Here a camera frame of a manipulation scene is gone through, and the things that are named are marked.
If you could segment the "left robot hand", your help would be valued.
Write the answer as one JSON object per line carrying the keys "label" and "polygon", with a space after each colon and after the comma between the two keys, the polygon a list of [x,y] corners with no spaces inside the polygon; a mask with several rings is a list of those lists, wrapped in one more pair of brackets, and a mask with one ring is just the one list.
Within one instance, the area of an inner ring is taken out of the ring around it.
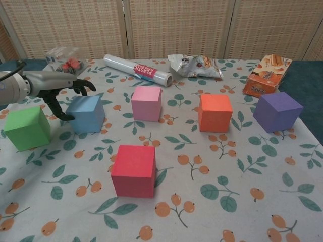
{"label": "left robot hand", "polygon": [[86,88],[96,91],[95,86],[87,80],[79,79],[75,75],[50,71],[24,71],[23,78],[30,84],[30,96],[43,99],[54,116],[62,121],[74,120],[74,117],[65,114],[57,100],[57,96],[63,89],[73,89],[75,93],[87,95]]}

